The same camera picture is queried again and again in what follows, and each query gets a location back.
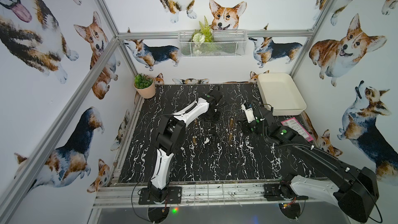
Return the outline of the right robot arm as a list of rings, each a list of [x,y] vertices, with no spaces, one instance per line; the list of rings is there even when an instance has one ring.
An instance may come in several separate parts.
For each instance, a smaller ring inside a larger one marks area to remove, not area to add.
[[[274,149],[285,150],[321,172],[327,180],[304,178],[290,173],[276,189],[264,196],[295,201],[314,198],[338,206],[348,217],[366,223],[379,198],[376,175],[369,168],[358,169],[310,144],[294,129],[277,122],[272,110],[257,102],[243,103],[246,120],[239,121],[245,134],[254,134]]]

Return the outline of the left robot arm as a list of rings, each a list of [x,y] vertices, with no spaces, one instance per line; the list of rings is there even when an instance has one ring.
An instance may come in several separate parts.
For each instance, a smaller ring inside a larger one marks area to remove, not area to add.
[[[185,141],[186,128],[200,116],[214,118],[223,95],[219,88],[198,96],[182,110],[161,117],[154,146],[157,159],[153,175],[148,182],[150,196],[155,202],[163,202],[169,194],[169,175],[173,156]]]

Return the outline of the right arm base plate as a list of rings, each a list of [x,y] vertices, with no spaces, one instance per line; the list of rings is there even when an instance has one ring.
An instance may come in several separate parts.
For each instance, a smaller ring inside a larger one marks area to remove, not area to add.
[[[263,197],[267,201],[308,200],[307,196],[297,195],[289,186],[284,184],[264,184],[263,189]]]

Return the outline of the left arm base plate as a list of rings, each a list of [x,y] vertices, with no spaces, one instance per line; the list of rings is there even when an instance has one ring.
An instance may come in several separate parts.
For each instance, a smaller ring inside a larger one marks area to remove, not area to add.
[[[181,197],[181,187],[166,187],[163,190],[143,188],[138,203],[139,205],[179,204]]]

